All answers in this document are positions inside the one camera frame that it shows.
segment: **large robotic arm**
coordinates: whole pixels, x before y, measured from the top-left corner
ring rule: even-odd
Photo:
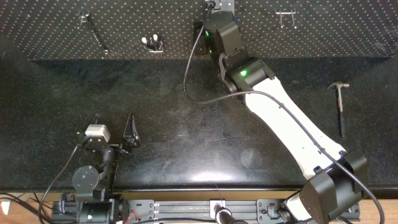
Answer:
[[[250,57],[241,40],[239,27],[232,12],[210,14],[195,31],[199,41],[198,54],[207,54],[220,66],[220,79],[228,93],[261,91],[281,102],[307,130],[274,100],[260,94],[246,94],[240,100],[256,113],[294,156],[304,177],[304,188],[288,198],[280,211],[286,221],[313,218],[328,223],[365,198],[362,188],[325,156],[315,140],[334,160],[343,164],[361,181],[368,176],[366,159],[358,152],[346,150],[322,131],[297,107],[283,89],[274,72],[260,59]]]

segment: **pegboard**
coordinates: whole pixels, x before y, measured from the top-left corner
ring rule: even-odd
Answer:
[[[187,59],[193,23],[203,19],[204,0],[2,0],[0,35],[31,60]],[[249,53],[260,58],[391,56],[398,49],[396,0],[235,1],[235,16]],[[110,50],[104,55],[80,10],[90,11]],[[276,11],[296,10],[292,18]],[[158,34],[164,53],[152,54],[142,37]]]

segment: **black table surface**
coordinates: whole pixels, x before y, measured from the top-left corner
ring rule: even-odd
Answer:
[[[369,163],[369,184],[382,197],[398,186],[398,58],[264,59],[298,107],[348,151]],[[31,62],[6,49],[0,62],[0,190],[43,191],[61,170],[76,132],[94,113],[111,140],[122,140],[133,113],[141,147],[122,155],[116,190],[297,189],[305,179],[272,130],[233,98],[190,103],[182,91],[186,60]],[[188,91],[198,99],[224,94],[217,69],[195,60]],[[343,90],[347,138],[338,134],[336,91]],[[93,163],[75,154],[55,191]]]

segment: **green light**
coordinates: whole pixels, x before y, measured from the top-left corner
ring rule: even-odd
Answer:
[[[246,75],[248,75],[248,71],[243,70],[243,71],[241,72],[241,76],[244,78],[244,77],[246,77]]]

